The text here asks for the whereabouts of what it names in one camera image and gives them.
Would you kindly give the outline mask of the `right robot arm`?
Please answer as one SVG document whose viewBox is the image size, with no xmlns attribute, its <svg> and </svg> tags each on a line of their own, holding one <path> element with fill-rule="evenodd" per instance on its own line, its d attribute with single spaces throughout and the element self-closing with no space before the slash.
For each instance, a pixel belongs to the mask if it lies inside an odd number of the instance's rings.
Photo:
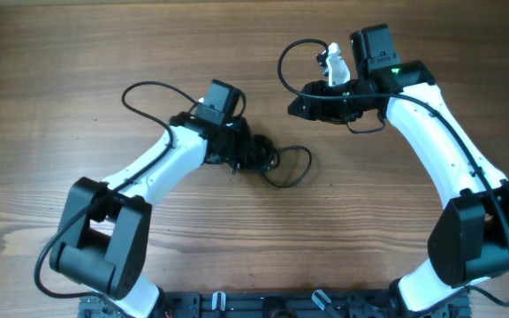
<svg viewBox="0 0 509 318">
<path fill-rule="evenodd" d="M 386 25 L 350 37 L 354 68 L 336 43 L 316 61 L 323 78 L 295 92 L 291 115 L 349 126 L 367 111 L 395 127 L 434 183 L 442 214 L 427 259 L 393 281 L 383 314 L 457 314 L 459 299 L 482 283 L 509 275 L 509 179 L 477 149 L 445 104 L 434 75 L 419 60 L 402 62 Z M 503 301 L 509 307 L 509 298 Z"/>
</svg>

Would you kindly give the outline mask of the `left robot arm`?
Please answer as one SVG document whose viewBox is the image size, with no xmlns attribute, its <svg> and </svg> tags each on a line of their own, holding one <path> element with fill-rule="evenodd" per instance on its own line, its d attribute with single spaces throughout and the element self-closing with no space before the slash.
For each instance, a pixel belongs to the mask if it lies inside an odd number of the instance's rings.
<svg viewBox="0 0 509 318">
<path fill-rule="evenodd" d="M 215 79 L 189 111 L 160 124 L 162 137 L 133 163 L 101 182 L 76 181 L 39 259 L 124 317 L 159 314 L 163 293 L 142 272 L 153 207 L 210 160 L 243 167 L 239 146 L 249 137 L 236 106 L 245 100 Z"/>
</svg>

